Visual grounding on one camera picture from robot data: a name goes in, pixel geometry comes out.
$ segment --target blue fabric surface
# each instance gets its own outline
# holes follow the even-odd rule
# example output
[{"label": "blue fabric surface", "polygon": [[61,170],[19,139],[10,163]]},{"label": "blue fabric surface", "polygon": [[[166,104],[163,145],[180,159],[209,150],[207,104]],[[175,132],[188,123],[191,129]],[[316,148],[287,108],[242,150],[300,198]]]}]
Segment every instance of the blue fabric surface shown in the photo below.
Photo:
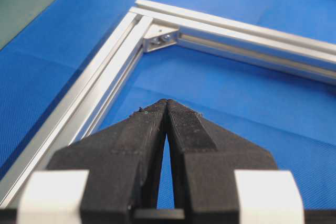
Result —
[{"label": "blue fabric surface", "polygon": [[[134,1],[55,0],[0,51],[0,177]],[[335,0],[153,1],[336,42]],[[321,166],[335,161],[334,87],[180,48],[152,55],[162,62],[145,56],[104,126],[175,98],[293,164],[306,207],[336,207],[334,168]]]},{"label": "blue fabric surface", "polygon": [[[336,208],[336,87],[173,46],[146,54],[100,129],[170,98],[271,151],[306,208]],[[165,155],[163,173],[169,169]],[[172,207],[171,178],[158,206]]]}]

